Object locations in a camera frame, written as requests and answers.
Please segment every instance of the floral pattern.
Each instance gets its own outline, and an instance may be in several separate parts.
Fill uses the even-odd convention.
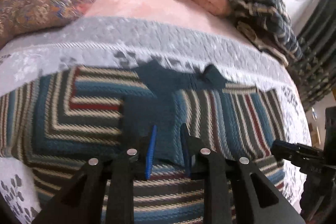
[[[10,179],[10,182],[11,185],[8,187],[1,180],[1,187],[6,193],[4,199],[17,218],[24,219],[26,224],[30,224],[37,216],[38,212],[33,207],[30,207],[29,209],[23,208],[22,202],[25,201],[25,199],[20,191],[20,187],[22,186],[21,178],[16,174],[14,178]]]
[[[18,34],[59,27],[82,16],[95,0],[1,0],[0,48]]]

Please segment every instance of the striped knit garment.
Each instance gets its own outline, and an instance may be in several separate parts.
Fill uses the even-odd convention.
[[[181,144],[172,140],[179,139],[183,122],[210,149],[227,158],[247,156],[279,190],[284,186],[283,162],[269,151],[275,138],[284,140],[275,90],[228,83],[214,66],[202,75],[155,62],[134,70],[79,66],[4,95],[0,110],[0,156],[32,169],[42,207],[85,161],[118,154],[133,124],[138,134],[158,125],[152,177],[134,181],[135,223],[202,222],[203,181],[190,181],[176,165]],[[231,209],[235,219],[233,199]]]

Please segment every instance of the metal bolt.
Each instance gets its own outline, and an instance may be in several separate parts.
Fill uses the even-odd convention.
[[[211,150],[210,150],[209,148],[202,148],[202,149],[201,149],[201,153],[202,153],[203,155],[209,155],[210,152],[211,152]]]
[[[91,159],[89,159],[89,164],[90,164],[90,165],[97,165],[98,162],[99,162],[99,160],[96,159],[96,158],[91,158]]]
[[[131,149],[128,149],[127,150],[127,155],[129,155],[129,156],[134,156],[134,155],[136,155],[137,154],[137,150],[136,149],[134,149],[134,148],[131,148]]]
[[[248,158],[245,158],[245,157],[241,157],[239,159],[240,163],[241,164],[249,164],[250,160]]]

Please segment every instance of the bed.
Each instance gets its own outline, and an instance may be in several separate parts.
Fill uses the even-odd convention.
[[[172,14],[162,6],[164,18],[151,11],[144,17],[127,9],[114,10],[111,16],[99,9],[99,1],[85,17],[63,28],[11,40],[0,51],[0,96],[78,64],[130,69],[157,60],[164,68],[196,72],[212,63],[230,81],[256,85],[260,90],[276,89],[286,140],[311,145],[305,112],[286,69],[255,49],[231,22],[214,17],[190,0],[159,0],[154,11],[163,1],[171,1],[168,7],[180,12]],[[197,18],[197,23],[191,24],[190,17]],[[13,188],[24,208],[18,219],[31,221],[40,210],[31,170],[13,158],[0,158],[0,169],[7,170],[0,175],[0,192],[5,196],[6,188]],[[300,200],[305,175],[289,162],[284,171],[283,195],[294,205]]]

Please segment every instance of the pink bed sheet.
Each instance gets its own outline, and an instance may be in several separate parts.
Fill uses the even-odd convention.
[[[226,19],[205,11],[192,0],[96,0],[85,17],[122,16],[172,24],[251,43]]]

